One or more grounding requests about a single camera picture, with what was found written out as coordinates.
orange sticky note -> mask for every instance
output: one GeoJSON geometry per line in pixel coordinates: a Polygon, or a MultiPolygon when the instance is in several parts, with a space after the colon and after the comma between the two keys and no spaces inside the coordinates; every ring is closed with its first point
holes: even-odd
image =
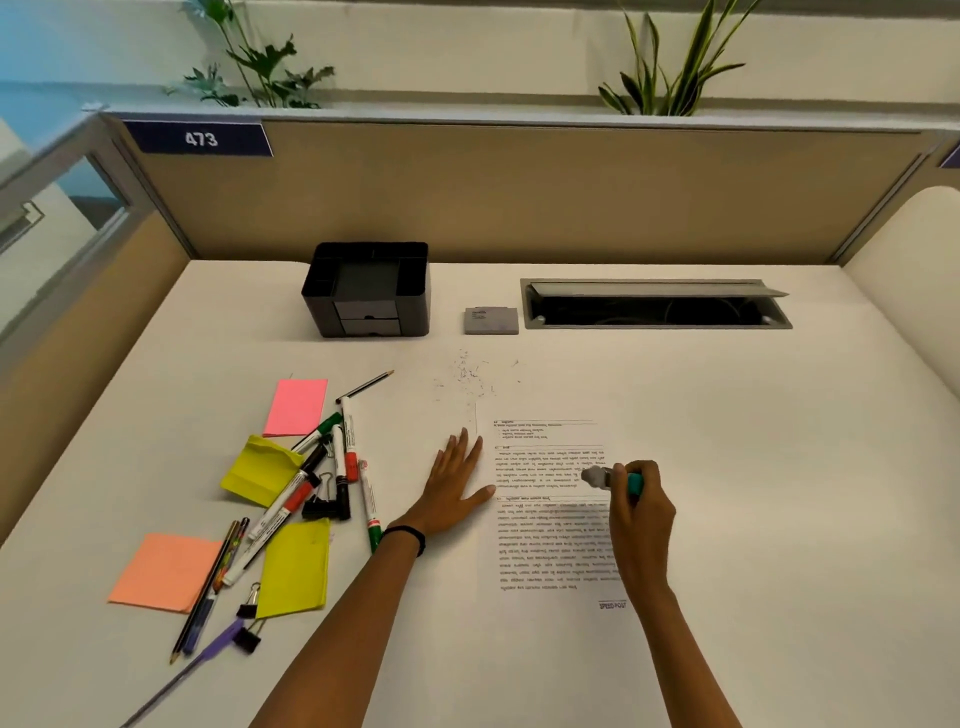
{"type": "Polygon", "coordinates": [[[221,543],[148,533],[107,601],[189,612],[220,553],[221,543]]]}
{"type": "Polygon", "coordinates": [[[264,437],[307,435],[324,413],[326,379],[281,379],[263,427],[264,437]]]}

red marker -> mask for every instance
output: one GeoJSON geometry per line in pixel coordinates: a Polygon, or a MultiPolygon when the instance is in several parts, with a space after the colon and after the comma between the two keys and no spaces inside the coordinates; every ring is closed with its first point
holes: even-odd
{"type": "Polygon", "coordinates": [[[313,483],[309,480],[301,483],[294,494],[288,497],[280,510],[276,512],[273,520],[263,529],[256,538],[256,541],[250,544],[250,548],[244,551],[243,556],[233,562],[230,570],[224,576],[224,584],[229,587],[233,586],[234,582],[236,582],[244,572],[244,569],[256,558],[260,549],[267,545],[267,542],[270,541],[271,537],[279,530],[283,522],[290,518],[290,514],[295,513],[297,509],[303,505],[303,502],[310,497],[311,493],[313,493],[313,483]]]}
{"type": "Polygon", "coordinates": [[[347,467],[347,481],[355,483],[360,479],[360,469],[357,463],[357,437],[353,430],[353,403],[349,397],[340,397],[340,407],[344,413],[344,465],[347,467]]]}

pen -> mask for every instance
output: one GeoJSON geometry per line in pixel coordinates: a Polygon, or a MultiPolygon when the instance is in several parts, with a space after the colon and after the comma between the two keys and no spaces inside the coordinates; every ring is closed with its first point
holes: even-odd
{"type": "Polygon", "coordinates": [[[193,609],[190,610],[190,614],[187,616],[186,622],[183,624],[183,629],[180,630],[180,636],[177,637],[177,641],[174,643],[174,651],[170,653],[171,665],[180,656],[180,651],[183,649],[183,644],[186,642],[186,638],[190,634],[190,627],[192,627],[194,622],[197,620],[197,615],[200,613],[200,610],[204,605],[204,596],[210,590],[210,586],[213,584],[213,579],[217,575],[217,567],[220,565],[221,561],[223,561],[224,554],[227,553],[227,549],[230,545],[230,537],[238,527],[239,523],[237,521],[231,523],[230,529],[227,532],[227,536],[224,538],[224,542],[220,544],[220,552],[217,554],[217,558],[213,561],[213,567],[210,569],[210,573],[206,576],[204,585],[200,589],[200,593],[197,595],[197,601],[193,605],[193,609]]]}
{"type": "Polygon", "coordinates": [[[303,502],[310,497],[311,493],[313,493],[313,483],[308,480],[302,482],[297,491],[290,496],[280,510],[276,512],[273,520],[261,531],[256,541],[250,544],[250,547],[234,560],[233,566],[230,567],[224,576],[224,584],[229,587],[233,586],[234,582],[240,578],[241,574],[243,574],[253,559],[256,558],[260,550],[267,545],[267,542],[270,541],[273,535],[283,525],[283,522],[290,518],[291,513],[303,505],[303,502]]]}
{"type": "Polygon", "coordinates": [[[337,517],[341,521],[349,521],[350,490],[347,485],[347,460],[344,457],[344,431],[339,425],[333,428],[333,464],[333,479],[337,484],[337,517]]]}
{"type": "Polygon", "coordinates": [[[263,529],[266,528],[270,521],[274,519],[274,516],[283,506],[283,503],[292,496],[300,485],[306,480],[307,473],[313,473],[313,469],[320,465],[320,461],[326,457],[326,448],[323,445],[317,445],[313,452],[303,461],[303,464],[297,469],[296,474],[290,478],[290,482],[286,484],[286,487],[280,491],[280,495],[274,499],[274,502],[270,504],[270,507],[263,512],[263,516],[260,517],[260,520],[256,522],[256,525],[247,531],[247,539],[250,541],[256,541],[260,538],[260,534],[263,533],[263,529]]]}
{"type": "Polygon", "coordinates": [[[120,728],[131,728],[139,722],[140,718],[149,713],[153,707],[162,700],[167,693],[169,693],[173,688],[179,685],[183,680],[185,680],[191,672],[193,672],[197,667],[203,663],[212,660],[214,657],[219,655],[224,647],[233,642],[233,638],[240,634],[240,630],[243,629],[243,620],[236,619],[233,624],[231,624],[227,629],[221,632],[210,644],[204,647],[203,652],[197,655],[193,660],[191,660],[186,667],[184,667],[180,672],[178,672],[173,680],[160,688],[159,692],[154,695],[150,700],[143,704],[136,713],[127,718],[127,721],[120,726],[120,728]]]}
{"type": "Polygon", "coordinates": [[[373,502],[373,488],[367,478],[367,461],[360,461],[360,485],[363,488],[363,506],[367,511],[367,535],[370,536],[370,553],[376,551],[380,544],[383,530],[380,528],[380,519],[376,516],[376,503],[373,502]]]}
{"type": "Polygon", "coordinates": [[[334,425],[338,425],[343,420],[344,420],[343,415],[341,415],[339,412],[334,412],[332,415],[326,418],[323,422],[317,425],[317,429],[315,429],[313,432],[306,435],[305,437],[300,438],[297,441],[297,443],[290,449],[293,452],[303,455],[305,452],[310,451],[313,448],[313,446],[320,440],[320,438],[326,435],[326,433],[329,432],[334,425]]]}
{"type": "Polygon", "coordinates": [[[243,537],[247,535],[247,528],[250,526],[250,519],[243,519],[240,521],[240,526],[233,534],[233,540],[230,542],[230,548],[227,551],[227,555],[224,556],[224,561],[220,565],[220,570],[217,571],[217,575],[213,579],[213,592],[215,594],[220,592],[221,587],[224,586],[224,574],[227,573],[227,569],[230,568],[230,564],[233,563],[233,559],[236,558],[237,551],[240,548],[240,544],[243,542],[243,537]]]}
{"type": "Polygon", "coordinates": [[[337,398],[337,404],[340,404],[340,400],[342,400],[344,397],[353,397],[354,395],[360,394],[360,393],[363,392],[365,389],[370,389],[370,388],[373,387],[378,381],[383,381],[384,379],[386,379],[388,376],[390,376],[390,375],[393,374],[393,373],[394,373],[394,370],[391,369],[389,372],[384,372],[384,373],[383,373],[382,375],[380,375],[380,376],[375,376],[375,377],[374,377],[373,379],[371,379],[370,381],[365,381],[365,382],[364,382],[363,384],[361,384],[359,387],[356,387],[355,389],[351,389],[351,390],[350,390],[349,392],[347,392],[345,395],[341,395],[339,398],[337,398]]]}
{"type": "Polygon", "coordinates": [[[193,620],[193,624],[190,625],[190,631],[186,633],[186,640],[183,641],[184,655],[192,655],[197,648],[197,643],[200,641],[200,636],[204,631],[206,621],[213,611],[213,605],[216,603],[217,593],[213,591],[213,587],[210,587],[204,596],[204,603],[200,605],[197,618],[193,620]]]}
{"type": "Polygon", "coordinates": [[[360,477],[357,471],[357,437],[353,429],[353,405],[346,395],[340,397],[340,409],[344,413],[344,450],[347,453],[344,462],[347,466],[347,481],[355,483],[360,477]]]}

black wristband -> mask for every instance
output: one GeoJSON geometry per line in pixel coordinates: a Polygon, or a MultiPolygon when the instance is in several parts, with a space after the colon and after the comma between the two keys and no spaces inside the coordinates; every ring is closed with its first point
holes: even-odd
{"type": "Polygon", "coordinates": [[[423,553],[423,550],[426,548],[426,536],[420,533],[412,525],[392,525],[390,526],[390,528],[388,528],[386,531],[380,534],[380,539],[383,540],[383,538],[388,533],[394,533],[395,531],[405,531],[417,537],[417,540],[420,542],[420,550],[417,552],[417,558],[420,558],[420,555],[423,553]]]}

binder clip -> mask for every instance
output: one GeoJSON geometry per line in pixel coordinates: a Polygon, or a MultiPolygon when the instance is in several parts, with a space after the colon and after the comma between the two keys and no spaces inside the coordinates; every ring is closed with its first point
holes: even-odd
{"type": "Polygon", "coordinates": [[[255,619],[256,618],[256,600],[260,597],[260,582],[254,581],[253,585],[250,587],[250,595],[247,597],[247,601],[240,605],[240,608],[237,610],[237,617],[240,619],[255,619]]]}
{"type": "MultiPolygon", "coordinates": [[[[324,473],[326,475],[326,490],[327,497],[330,496],[330,480],[333,478],[333,475],[330,473],[324,473]]],[[[317,488],[317,492],[310,497],[308,501],[303,504],[303,519],[305,521],[319,521],[320,519],[339,519],[340,518],[340,505],[336,500],[324,500],[320,497],[320,486],[321,480],[319,477],[313,473],[308,473],[307,480],[313,483],[314,487],[317,488]]]]}
{"type": "Polygon", "coordinates": [[[264,619],[258,619],[250,625],[250,629],[243,627],[233,635],[233,643],[248,655],[253,655],[256,646],[260,644],[260,630],[263,629],[264,619]]]}

